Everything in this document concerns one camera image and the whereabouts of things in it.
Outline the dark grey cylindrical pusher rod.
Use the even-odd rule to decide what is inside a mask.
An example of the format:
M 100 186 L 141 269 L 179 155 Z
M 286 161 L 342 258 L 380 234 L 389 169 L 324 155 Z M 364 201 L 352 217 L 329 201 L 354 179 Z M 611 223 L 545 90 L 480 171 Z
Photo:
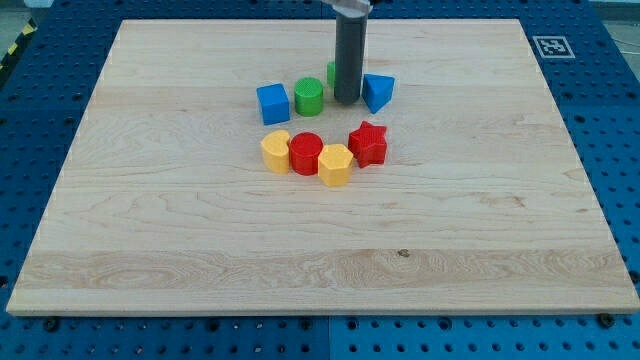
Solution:
M 336 14 L 334 97 L 343 105 L 360 98 L 367 16 Z

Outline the silver rod mount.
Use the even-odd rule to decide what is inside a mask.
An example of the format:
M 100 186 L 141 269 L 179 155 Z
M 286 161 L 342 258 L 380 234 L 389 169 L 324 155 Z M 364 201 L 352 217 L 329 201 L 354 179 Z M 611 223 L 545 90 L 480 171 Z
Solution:
M 373 10 L 369 0 L 322 0 L 322 2 L 330 5 L 336 13 L 349 18 L 368 16 Z

